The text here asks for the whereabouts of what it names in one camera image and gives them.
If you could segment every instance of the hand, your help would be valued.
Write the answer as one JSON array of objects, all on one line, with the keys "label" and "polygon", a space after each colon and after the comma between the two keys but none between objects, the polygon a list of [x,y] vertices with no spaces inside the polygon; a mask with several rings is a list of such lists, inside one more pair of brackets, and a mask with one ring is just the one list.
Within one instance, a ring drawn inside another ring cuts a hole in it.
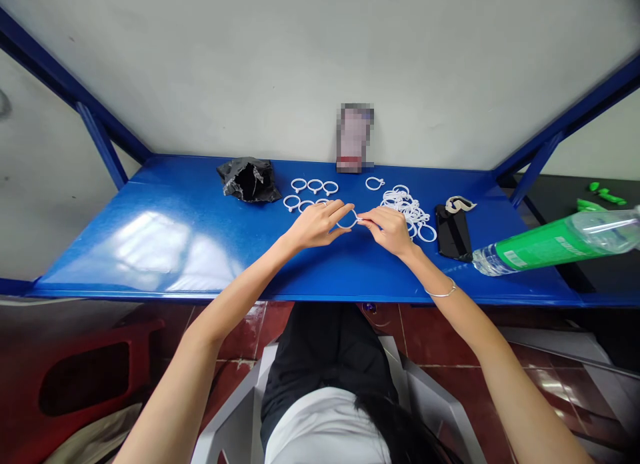
[{"label": "hand", "polygon": [[365,226],[373,234],[375,241],[398,257],[411,252],[415,244],[409,237],[405,216],[389,207],[376,207],[369,212],[358,214],[364,219],[358,224]]},{"label": "hand", "polygon": [[337,222],[354,208],[353,204],[344,204],[340,199],[308,206],[298,217],[283,238],[294,249],[329,245],[350,229],[339,227],[332,232]]}]

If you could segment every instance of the black pants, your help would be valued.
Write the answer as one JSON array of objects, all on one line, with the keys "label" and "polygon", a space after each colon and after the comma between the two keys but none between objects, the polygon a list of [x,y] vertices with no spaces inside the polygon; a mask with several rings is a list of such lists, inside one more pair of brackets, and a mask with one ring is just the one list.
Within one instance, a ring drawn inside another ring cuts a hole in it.
[{"label": "black pants", "polygon": [[374,392],[398,402],[384,348],[352,303],[296,303],[269,370],[262,446],[286,410],[321,387]]}]

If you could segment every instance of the smartphone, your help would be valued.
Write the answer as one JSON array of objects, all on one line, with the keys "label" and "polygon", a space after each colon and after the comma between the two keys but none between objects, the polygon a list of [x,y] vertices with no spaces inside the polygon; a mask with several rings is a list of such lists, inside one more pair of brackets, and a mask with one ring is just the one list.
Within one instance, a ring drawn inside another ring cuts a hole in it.
[{"label": "smartphone", "polygon": [[444,205],[435,207],[438,231],[438,252],[444,257],[462,262],[472,261],[471,238],[467,227],[467,214],[451,214]]},{"label": "smartphone", "polygon": [[339,173],[361,173],[367,163],[367,146],[373,128],[369,104],[342,104],[337,123],[335,168]]}]

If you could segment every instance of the plastic bottle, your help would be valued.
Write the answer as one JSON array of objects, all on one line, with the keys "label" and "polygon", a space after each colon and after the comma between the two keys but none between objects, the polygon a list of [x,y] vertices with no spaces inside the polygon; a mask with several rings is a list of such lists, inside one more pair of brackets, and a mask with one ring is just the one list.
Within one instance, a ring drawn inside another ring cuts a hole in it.
[{"label": "plastic bottle", "polygon": [[488,276],[511,274],[640,246],[640,206],[628,211],[579,212],[473,252]]}]

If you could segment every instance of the wrist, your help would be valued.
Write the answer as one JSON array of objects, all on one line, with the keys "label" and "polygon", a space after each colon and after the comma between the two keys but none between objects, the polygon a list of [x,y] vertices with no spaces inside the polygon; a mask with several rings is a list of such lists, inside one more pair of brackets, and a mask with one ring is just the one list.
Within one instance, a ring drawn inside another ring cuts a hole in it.
[{"label": "wrist", "polygon": [[422,252],[422,249],[420,249],[420,246],[414,243],[411,243],[410,246],[396,254],[396,256],[406,265],[410,265],[420,258],[424,259],[427,257],[424,252]]},{"label": "wrist", "polygon": [[286,233],[282,234],[271,248],[287,259],[292,258],[303,250],[297,240],[291,238],[291,236]]}]

